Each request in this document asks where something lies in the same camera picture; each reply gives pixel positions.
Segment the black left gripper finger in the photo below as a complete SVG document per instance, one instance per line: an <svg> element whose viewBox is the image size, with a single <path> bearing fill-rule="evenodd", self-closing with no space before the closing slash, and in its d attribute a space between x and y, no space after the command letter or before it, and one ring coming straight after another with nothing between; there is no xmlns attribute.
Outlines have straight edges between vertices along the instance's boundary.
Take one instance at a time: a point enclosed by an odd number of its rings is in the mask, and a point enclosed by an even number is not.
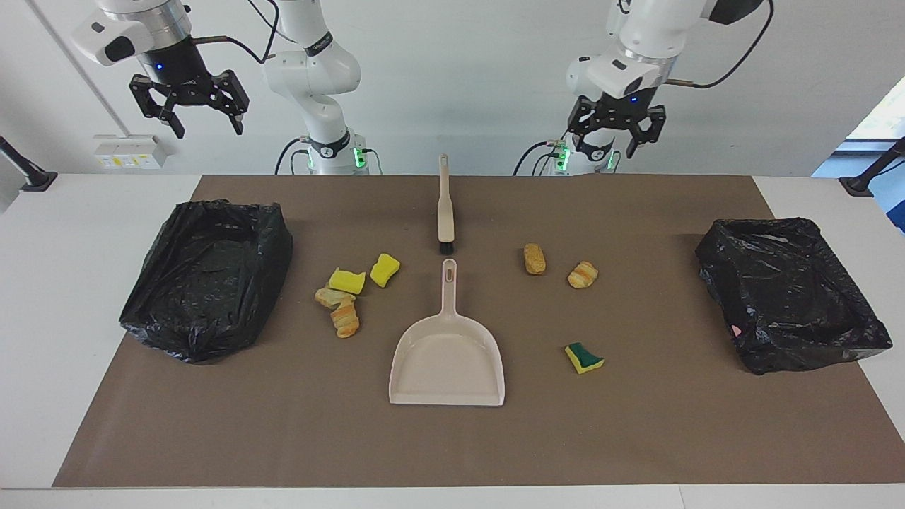
<svg viewBox="0 0 905 509"><path fill-rule="evenodd" d="M631 159L636 155L637 148L646 143L659 141L666 119L665 106L650 107L643 118L631 119L629 122L631 141L626 148L625 157Z"/></svg>
<svg viewBox="0 0 905 509"><path fill-rule="evenodd" d="M591 132L591 128L592 100L588 97L578 97L568 117L568 133L582 141Z"/></svg>

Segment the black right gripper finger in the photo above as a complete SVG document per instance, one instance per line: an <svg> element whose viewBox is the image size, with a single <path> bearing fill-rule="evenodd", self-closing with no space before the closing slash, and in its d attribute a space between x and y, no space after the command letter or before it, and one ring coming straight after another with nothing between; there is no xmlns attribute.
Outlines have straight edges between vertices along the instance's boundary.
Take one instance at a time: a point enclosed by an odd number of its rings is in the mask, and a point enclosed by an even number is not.
<svg viewBox="0 0 905 509"><path fill-rule="evenodd" d="M242 135L245 131L243 116L250 104L245 88L240 84L235 72L230 69L225 70L222 74L211 76L211 81L214 88L211 107L226 114L236 135Z"/></svg>
<svg viewBox="0 0 905 509"><path fill-rule="evenodd" d="M129 82L129 89L132 91L139 109L146 118L158 119L162 124L169 126L178 139L184 138L185 127L181 120L178 119L177 113L174 112L179 95L171 85L156 83L148 76L134 74ZM152 90L165 98L163 104L156 102L152 96Z"/></svg>

